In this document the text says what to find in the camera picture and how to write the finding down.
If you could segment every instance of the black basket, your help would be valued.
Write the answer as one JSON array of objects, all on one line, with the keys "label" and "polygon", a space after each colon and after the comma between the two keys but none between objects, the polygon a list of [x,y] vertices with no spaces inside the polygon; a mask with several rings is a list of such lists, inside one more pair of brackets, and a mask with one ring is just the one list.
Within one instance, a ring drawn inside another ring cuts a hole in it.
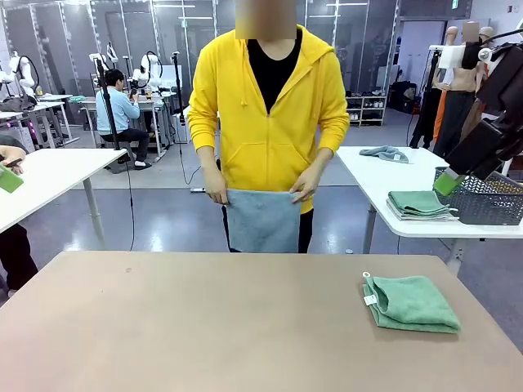
[{"label": "black basket", "polygon": [[[436,180],[444,170],[436,168]],[[523,186],[496,171],[485,181],[467,177],[449,196],[436,194],[441,203],[457,208],[452,214],[467,225],[517,226],[523,218]]]}]

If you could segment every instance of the gray towel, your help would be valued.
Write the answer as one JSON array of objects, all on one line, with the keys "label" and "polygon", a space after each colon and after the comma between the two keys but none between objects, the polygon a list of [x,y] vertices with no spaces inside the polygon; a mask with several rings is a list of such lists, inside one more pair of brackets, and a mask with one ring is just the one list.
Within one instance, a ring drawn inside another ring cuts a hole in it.
[{"label": "gray towel", "polygon": [[297,253],[301,204],[288,192],[228,189],[230,247],[249,253]]},{"label": "gray towel", "polygon": [[409,163],[409,159],[405,154],[390,145],[384,145],[383,147],[377,147],[375,149],[362,149],[360,155],[378,157],[384,161]]}]

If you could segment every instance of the table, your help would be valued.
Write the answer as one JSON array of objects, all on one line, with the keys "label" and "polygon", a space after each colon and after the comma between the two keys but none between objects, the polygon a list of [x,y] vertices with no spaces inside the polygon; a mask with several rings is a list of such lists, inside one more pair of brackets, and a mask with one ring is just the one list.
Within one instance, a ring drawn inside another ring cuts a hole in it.
[{"label": "table", "polygon": [[[21,129],[22,128],[21,120],[23,119],[24,116],[27,116],[27,117],[29,117],[29,119],[31,120],[31,122],[33,123],[33,125],[36,129],[36,128],[38,128],[38,119],[41,118],[43,127],[46,130],[47,141],[49,142],[49,146],[52,149],[54,149],[56,146],[55,146],[55,142],[53,140],[52,134],[51,134],[51,127],[49,125],[49,121],[47,120],[45,112],[48,109],[52,109],[52,108],[55,108],[58,106],[60,106],[62,116],[64,117],[65,129],[67,130],[67,135],[69,137],[69,140],[64,142],[64,145],[68,145],[69,143],[73,143],[74,141],[78,140],[78,137],[73,138],[73,136],[71,135],[69,121],[67,120],[67,116],[65,115],[64,102],[39,102],[32,110],[28,110],[26,112],[0,112],[0,120],[13,120],[16,122],[16,125],[18,126],[18,128]],[[56,132],[59,132],[61,135],[60,122],[58,121],[58,118],[56,117],[55,113],[52,110],[50,110],[50,113],[51,113],[51,120],[53,122],[55,130],[56,130]],[[43,139],[38,131],[36,132],[36,138],[37,138],[38,144],[40,146],[43,146]]]},{"label": "table", "polygon": [[456,274],[467,247],[467,238],[523,238],[523,225],[488,226],[452,222],[416,222],[399,220],[387,206],[391,190],[432,190],[435,167],[449,164],[427,149],[399,147],[410,164],[392,163],[375,157],[359,155],[362,149],[373,147],[341,147],[337,154],[354,176],[369,200],[370,208],[364,237],[364,253],[370,253],[376,212],[389,229],[401,237],[454,238],[447,265]]},{"label": "table", "polygon": [[[458,335],[378,328],[362,271],[422,274]],[[434,256],[65,252],[0,309],[6,391],[521,392],[523,358]]]},{"label": "table", "polygon": [[39,96],[37,97],[40,101],[57,101],[57,100],[68,100],[72,95],[70,94],[47,94],[45,96]]},{"label": "table", "polygon": [[[163,97],[153,96],[151,100],[147,100],[144,96],[139,96],[138,106],[139,106],[141,112],[148,112],[148,111],[152,111],[152,112],[159,111],[160,112],[161,119],[162,119],[162,121],[161,121],[162,131],[163,131],[162,140],[166,140],[167,141],[166,145],[169,145],[170,144],[170,139],[168,137],[169,119],[168,119],[168,114],[167,114],[167,108],[165,105],[162,108],[154,106],[154,104],[156,102],[158,102],[159,100],[163,101]],[[94,127],[92,126],[91,115],[89,114],[90,112],[94,112],[94,113],[96,112],[96,99],[94,96],[88,96],[88,97],[86,97],[85,100],[83,100],[80,103],[80,105],[87,112],[87,120],[89,122],[89,129],[91,130],[92,142],[95,145],[95,147],[97,147],[96,133],[95,133]],[[160,138],[159,138],[159,127],[158,127],[158,122],[156,121],[156,116],[153,116],[153,124],[154,124],[154,136],[156,139],[156,151],[157,151],[157,157],[155,160],[158,162],[165,155],[166,151],[163,148],[162,142],[160,141]]]},{"label": "table", "polygon": [[40,149],[22,162],[24,184],[12,194],[0,189],[0,233],[83,181],[96,236],[105,249],[91,177],[126,154],[125,149]]}]

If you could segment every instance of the yellow zip-up hoodie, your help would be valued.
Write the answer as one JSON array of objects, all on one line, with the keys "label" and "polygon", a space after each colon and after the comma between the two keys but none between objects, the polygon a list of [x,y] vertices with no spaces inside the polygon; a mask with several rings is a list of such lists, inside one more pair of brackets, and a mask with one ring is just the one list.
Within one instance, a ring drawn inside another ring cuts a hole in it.
[{"label": "yellow zip-up hoodie", "polygon": [[[196,149],[214,148],[219,111],[221,170],[230,189],[288,191],[317,149],[335,152],[345,138],[349,118],[334,49],[298,28],[303,38],[296,68],[269,113],[249,64],[247,40],[236,39],[233,30],[200,52],[190,134]],[[302,213],[311,209],[312,200],[302,204]]]}]

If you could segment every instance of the man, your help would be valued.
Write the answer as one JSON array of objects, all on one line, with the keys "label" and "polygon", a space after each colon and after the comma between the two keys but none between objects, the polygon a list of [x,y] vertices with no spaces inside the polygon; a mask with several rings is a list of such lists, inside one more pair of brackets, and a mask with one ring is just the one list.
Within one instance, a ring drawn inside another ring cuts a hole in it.
[{"label": "man", "polygon": [[[200,53],[190,132],[215,203],[227,204],[227,188],[296,194],[298,251],[307,252],[312,196],[349,125],[340,64],[331,46],[289,21],[292,2],[248,1],[237,29]],[[214,160],[218,111],[221,169]]]},{"label": "man", "polygon": [[[18,159],[25,158],[23,145],[16,139],[0,135],[0,164],[8,165]],[[16,165],[12,168],[15,174],[21,174],[22,168]],[[8,296],[11,297],[24,286],[38,269],[31,257],[31,246],[27,239],[27,231],[16,224],[0,233],[0,262],[7,272]]]},{"label": "man", "polygon": [[[107,90],[111,97],[111,108],[113,109],[114,124],[118,133],[118,141],[137,141],[138,151],[134,166],[137,170],[143,170],[150,167],[147,163],[147,147],[149,146],[149,135],[140,129],[129,127],[129,118],[136,119],[140,117],[140,108],[138,107],[138,95],[132,97],[133,103],[129,100],[123,91],[124,76],[118,69],[109,69],[105,72],[105,81]],[[98,122],[98,133],[105,141],[112,142],[113,135],[109,126],[107,108],[103,92],[96,93],[96,117]]]}]

